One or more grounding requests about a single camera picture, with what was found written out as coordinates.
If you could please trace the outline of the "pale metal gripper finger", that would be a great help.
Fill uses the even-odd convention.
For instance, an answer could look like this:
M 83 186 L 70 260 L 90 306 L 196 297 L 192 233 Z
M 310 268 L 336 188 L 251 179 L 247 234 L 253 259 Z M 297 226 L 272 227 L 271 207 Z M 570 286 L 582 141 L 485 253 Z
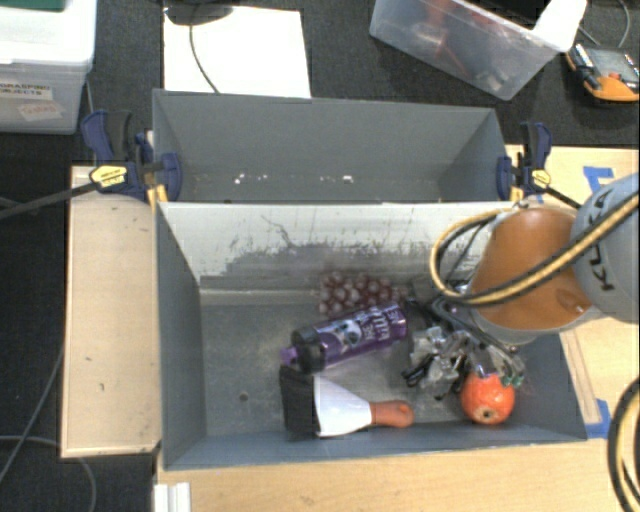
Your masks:
M 427 356 L 446 357 L 451 343 L 451 333 L 441 327 L 414 331 L 411 335 L 410 362 L 419 364 Z
M 454 360 L 432 360 L 419 388 L 434 399 L 443 399 L 460 380 L 461 363 Z

